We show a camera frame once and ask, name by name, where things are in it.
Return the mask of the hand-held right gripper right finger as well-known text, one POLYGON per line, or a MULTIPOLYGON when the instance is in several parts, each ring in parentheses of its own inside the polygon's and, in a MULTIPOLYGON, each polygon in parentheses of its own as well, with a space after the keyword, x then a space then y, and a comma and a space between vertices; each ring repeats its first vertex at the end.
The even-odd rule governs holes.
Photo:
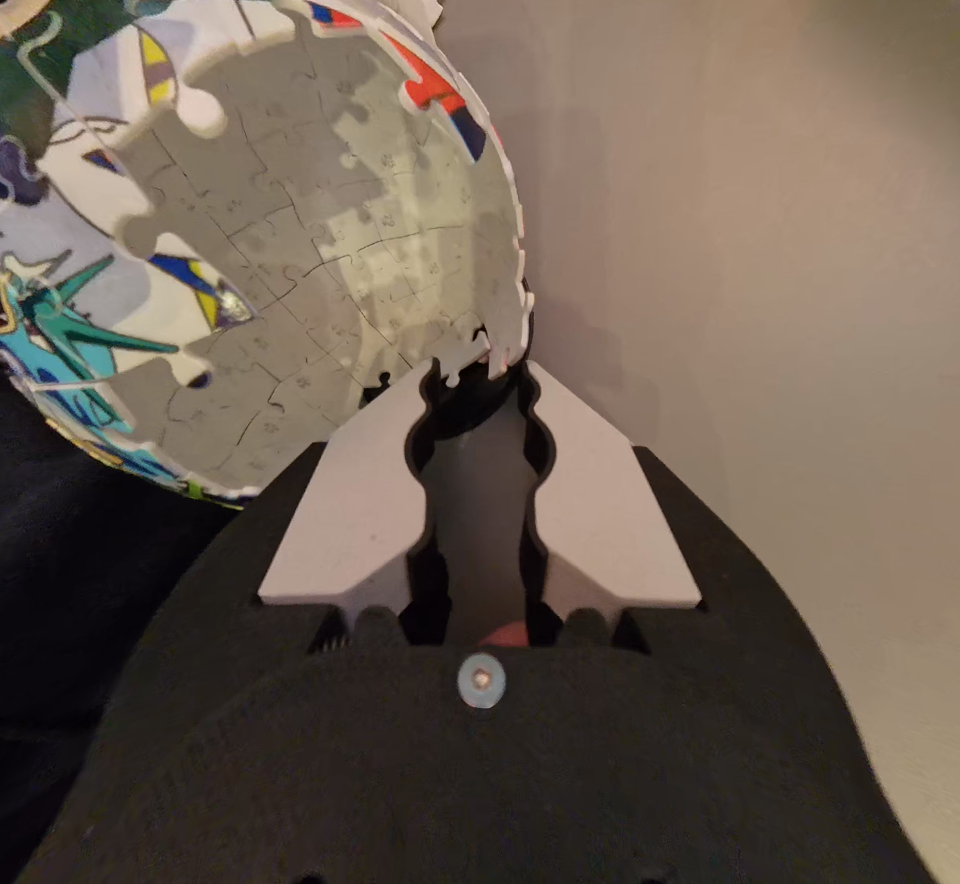
POLYGON ((525 362, 519 409, 534 470, 520 544, 530 602, 616 626, 632 608, 694 609, 697 585, 628 437, 525 362))

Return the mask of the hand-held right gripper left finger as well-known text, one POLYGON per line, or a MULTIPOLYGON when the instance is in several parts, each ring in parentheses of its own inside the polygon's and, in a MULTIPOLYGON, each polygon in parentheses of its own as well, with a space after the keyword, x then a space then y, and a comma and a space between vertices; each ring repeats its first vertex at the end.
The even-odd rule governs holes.
POLYGON ((436 359, 358 410, 326 444, 258 588, 268 605, 324 604, 357 619, 413 600, 407 554, 427 530, 408 444, 429 416, 436 359))

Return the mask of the round black ball stand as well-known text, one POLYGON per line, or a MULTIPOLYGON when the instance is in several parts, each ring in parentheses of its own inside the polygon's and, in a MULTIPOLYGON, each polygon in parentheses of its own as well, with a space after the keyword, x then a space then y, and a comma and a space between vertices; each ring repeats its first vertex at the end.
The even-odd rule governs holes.
POLYGON ((361 311, 352 365, 363 386, 391 386, 422 362, 438 364, 441 436, 479 427, 505 401, 529 350, 534 295, 507 272, 460 272, 361 311))

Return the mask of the colourful puzzle ball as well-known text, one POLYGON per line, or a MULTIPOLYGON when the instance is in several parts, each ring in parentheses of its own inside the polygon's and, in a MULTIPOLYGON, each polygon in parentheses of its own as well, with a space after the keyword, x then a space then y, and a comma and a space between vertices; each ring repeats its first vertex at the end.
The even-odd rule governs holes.
POLYGON ((242 506, 378 387, 529 352, 490 115, 379 0, 2 3, 2 376, 102 464, 242 506))

